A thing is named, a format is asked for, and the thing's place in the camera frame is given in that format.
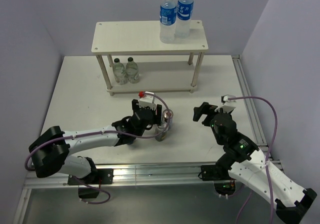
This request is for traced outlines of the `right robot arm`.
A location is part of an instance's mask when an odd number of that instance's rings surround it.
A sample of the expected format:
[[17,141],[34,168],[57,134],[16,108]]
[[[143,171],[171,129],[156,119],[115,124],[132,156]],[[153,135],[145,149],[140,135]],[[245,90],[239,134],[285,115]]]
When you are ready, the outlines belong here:
[[193,121],[205,116],[202,124],[211,128],[216,143],[224,154],[215,164],[201,166],[199,178],[203,181],[235,179],[263,197],[286,224],[301,222],[317,193],[304,188],[266,159],[264,152],[249,137],[240,133],[232,118],[233,103],[221,106],[203,102],[193,109]]

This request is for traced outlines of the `blue-label water bottle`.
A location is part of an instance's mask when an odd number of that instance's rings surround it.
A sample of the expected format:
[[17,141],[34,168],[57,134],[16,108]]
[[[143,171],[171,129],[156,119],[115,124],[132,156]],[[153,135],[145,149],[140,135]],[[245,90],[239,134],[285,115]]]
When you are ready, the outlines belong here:
[[175,24],[177,17],[177,4],[175,0],[164,0],[160,5],[160,41],[169,44],[175,40]]
[[177,0],[175,36],[180,39],[190,34],[194,0]]

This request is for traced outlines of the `clear green-label bottle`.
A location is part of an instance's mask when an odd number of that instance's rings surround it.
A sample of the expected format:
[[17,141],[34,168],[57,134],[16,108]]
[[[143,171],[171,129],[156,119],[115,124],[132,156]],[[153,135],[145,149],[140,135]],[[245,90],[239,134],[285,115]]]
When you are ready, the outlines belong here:
[[139,67],[132,57],[127,59],[125,69],[130,83],[136,84],[140,81]]
[[114,59],[112,67],[115,80],[120,85],[125,85],[128,82],[125,66],[120,62],[119,58]]

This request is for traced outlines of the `aluminium front rail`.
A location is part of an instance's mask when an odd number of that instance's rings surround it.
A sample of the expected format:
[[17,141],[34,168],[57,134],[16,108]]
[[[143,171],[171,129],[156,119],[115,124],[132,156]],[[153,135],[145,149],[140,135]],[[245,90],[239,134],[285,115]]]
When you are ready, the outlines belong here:
[[[102,187],[128,186],[162,186],[203,184],[198,178],[202,165],[213,165],[215,162],[177,162],[149,164],[98,164],[97,169],[113,169],[112,184]],[[37,178],[35,172],[28,172],[22,188],[58,189],[76,188],[68,186],[69,175],[56,173],[46,178]]]

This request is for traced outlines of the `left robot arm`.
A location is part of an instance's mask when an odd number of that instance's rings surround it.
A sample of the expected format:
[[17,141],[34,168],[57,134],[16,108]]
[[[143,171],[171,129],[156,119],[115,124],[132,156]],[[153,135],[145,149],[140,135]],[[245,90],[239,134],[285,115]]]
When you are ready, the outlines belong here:
[[86,184],[96,181],[98,171],[89,157],[75,154],[100,147],[131,145],[162,119],[162,105],[154,100],[133,99],[133,114],[106,127],[89,131],[63,131],[52,126],[30,146],[29,153],[38,178],[47,178],[56,173],[75,176]]

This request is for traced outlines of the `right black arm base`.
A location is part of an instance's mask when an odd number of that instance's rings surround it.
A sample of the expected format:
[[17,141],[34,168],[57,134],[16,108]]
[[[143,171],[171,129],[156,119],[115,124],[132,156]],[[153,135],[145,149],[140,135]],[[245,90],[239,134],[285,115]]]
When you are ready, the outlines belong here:
[[228,197],[236,192],[234,179],[229,176],[227,170],[216,164],[201,165],[198,178],[204,182],[213,182],[214,190],[218,195]]

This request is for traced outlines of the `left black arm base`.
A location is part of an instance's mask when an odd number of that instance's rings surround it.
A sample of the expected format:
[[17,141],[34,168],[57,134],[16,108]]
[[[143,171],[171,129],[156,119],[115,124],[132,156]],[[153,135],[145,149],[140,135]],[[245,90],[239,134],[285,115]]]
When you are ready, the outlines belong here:
[[[97,170],[97,174],[93,178],[78,178],[69,175],[67,180],[68,186],[77,186],[79,200],[90,205],[100,205],[111,199],[111,194],[102,189],[103,185],[111,185],[113,183],[114,170],[112,168],[101,168]],[[105,200],[94,201],[100,193],[106,195]]]

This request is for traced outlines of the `beige two-tier wooden shelf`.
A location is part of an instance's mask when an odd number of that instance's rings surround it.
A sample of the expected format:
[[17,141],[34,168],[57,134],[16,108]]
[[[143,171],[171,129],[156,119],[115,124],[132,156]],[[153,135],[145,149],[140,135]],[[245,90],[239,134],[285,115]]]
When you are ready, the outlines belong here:
[[[107,92],[111,96],[140,91],[193,93],[209,46],[202,21],[193,20],[190,27],[189,37],[163,43],[159,21],[97,22],[91,51]],[[128,57],[138,64],[140,81],[120,85],[112,66],[115,58],[125,63]]]

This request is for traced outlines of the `clear green-label bottle right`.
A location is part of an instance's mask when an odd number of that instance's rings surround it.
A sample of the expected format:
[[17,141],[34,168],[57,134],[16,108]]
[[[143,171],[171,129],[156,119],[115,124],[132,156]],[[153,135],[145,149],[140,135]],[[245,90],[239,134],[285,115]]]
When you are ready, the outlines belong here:
[[130,83],[136,84],[140,81],[139,67],[132,57],[127,59],[125,69]]

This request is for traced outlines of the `clear green-label bottle left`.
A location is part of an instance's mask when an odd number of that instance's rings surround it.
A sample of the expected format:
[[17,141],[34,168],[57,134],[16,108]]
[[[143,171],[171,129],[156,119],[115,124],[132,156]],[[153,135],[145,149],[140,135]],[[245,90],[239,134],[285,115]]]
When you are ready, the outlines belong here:
[[120,62],[119,58],[114,59],[112,67],[115,80],[120,85],[125,85],[128,82],[125,66]]

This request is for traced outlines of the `silver red-tab slim can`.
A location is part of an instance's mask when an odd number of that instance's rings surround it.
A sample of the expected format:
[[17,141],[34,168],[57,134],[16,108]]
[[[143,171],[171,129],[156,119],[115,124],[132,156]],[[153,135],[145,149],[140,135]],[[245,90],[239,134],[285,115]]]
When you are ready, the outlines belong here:
[[172,128],[174,113],[171,109],[162,112],[162,121],[168,124],[168,130]]

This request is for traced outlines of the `black yellow-label can front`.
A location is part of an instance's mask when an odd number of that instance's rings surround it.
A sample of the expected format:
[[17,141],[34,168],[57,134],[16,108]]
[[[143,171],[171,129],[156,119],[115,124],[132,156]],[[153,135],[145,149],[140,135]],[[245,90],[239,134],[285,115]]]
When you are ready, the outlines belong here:
[[167,132],[169,130],[168,124],[166,122],[162,122],[160,125],[155,127],[155,139],[158,142],[161,142],[165,139]]

